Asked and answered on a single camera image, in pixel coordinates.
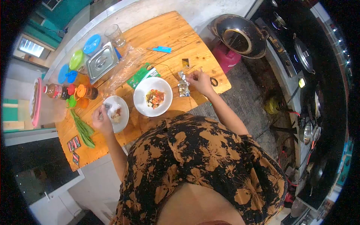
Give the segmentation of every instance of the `blue lighter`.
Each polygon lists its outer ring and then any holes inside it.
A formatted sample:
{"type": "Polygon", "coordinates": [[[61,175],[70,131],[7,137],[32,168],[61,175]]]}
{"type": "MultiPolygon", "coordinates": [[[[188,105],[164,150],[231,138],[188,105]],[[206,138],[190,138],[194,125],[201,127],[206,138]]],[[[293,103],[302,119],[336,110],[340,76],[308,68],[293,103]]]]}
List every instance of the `blue lighter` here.
{"type": "Polygon", "coordinates": [[[166,52],[166,53],[170,53],[171,52],[171,48],[169,47],[164,47],[164,46],[158,46],[157,48],[147,48],[148,50],[153,50],[153,51],[160,51],[160,52],[166,52]]]}

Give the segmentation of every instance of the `white bowl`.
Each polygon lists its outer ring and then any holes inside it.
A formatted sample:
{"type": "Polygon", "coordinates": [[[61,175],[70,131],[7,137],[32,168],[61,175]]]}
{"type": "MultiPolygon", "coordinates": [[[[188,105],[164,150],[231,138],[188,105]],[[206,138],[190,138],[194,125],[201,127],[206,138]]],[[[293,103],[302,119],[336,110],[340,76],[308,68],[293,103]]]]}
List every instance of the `white bowl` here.
{"type": "Polygon", "coordinates": [[[169,109],[172,102],[172,89],[170,85],[160,77],[149,77],[141,81],[134,91],[135,108],[144,116],[160,116],[169,109]],[[151,89],[164,92],[164,102],[153,109],[146,103],[146,95],[151,89]]]}
{"type": "Polygon", "coordinates": [[[108,116],[110,118],[110,121],[113,125],[114,133],[119,133],[122,131],[129,121],[129,107],[127,106],[124,99],[117,95],[113,95],[105,99],[104,103],[111,104],[111,108],[108,110],[108,116]],[[115,123],[113,119],[111,118],[111,115],[118,109],[121,108],[120,113],[120,123],[115,123]]]}

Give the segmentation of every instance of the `foil packet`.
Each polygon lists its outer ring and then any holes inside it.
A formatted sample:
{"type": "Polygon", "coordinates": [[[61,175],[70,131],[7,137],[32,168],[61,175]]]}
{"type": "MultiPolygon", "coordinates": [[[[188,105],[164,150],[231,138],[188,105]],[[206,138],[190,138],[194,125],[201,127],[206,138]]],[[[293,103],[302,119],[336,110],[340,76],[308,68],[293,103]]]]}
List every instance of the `foil packet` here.
{"type": "Polygon", "coordinates": [[[177,85],[177,87],[179,89],[180,97],[189,97],[190,96],[189,82],[186,81],[184,72],[180,71],[177,74],[181,78],[181,80],[179,81],[179,84],[177,85]]]}

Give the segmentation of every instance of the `green lid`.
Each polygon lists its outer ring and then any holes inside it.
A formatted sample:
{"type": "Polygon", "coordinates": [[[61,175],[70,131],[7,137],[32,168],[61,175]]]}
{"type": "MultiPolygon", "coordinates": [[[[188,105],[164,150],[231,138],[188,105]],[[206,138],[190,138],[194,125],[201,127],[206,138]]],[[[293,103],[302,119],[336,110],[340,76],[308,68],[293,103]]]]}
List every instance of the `green lid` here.
{"type": "Polygon", "coordinates": [[[84,58],[84,53],[82,52],[82,50],[77,50],[70,59],[70,63],[69,63],[70,70],[76,70],[80,66],[80,63],[82,62],[83,58],[84,58]]]}
{"type": "Polygon", "coordinates": [[[70,96],[70,98],[67,99],[66,102],[69,105],[68,108],[74,108],[76,106],[76,100],[74,98],[74,95],[70,96]]]}

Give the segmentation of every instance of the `floral shirt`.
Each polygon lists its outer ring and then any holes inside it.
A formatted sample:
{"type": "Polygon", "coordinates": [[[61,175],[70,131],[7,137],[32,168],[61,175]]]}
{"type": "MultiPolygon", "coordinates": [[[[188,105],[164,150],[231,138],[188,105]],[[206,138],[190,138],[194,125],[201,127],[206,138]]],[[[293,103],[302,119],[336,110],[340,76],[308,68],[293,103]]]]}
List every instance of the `floral shirt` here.
{"type": "Polygon", "coordinates": [[[267,224],[288,185],[251,136],[210,118],[180,115],[161,121],[131,147],[112,223],[156,224],[162,201],[183,182],[220,193],[247,225],[267,224]]]}

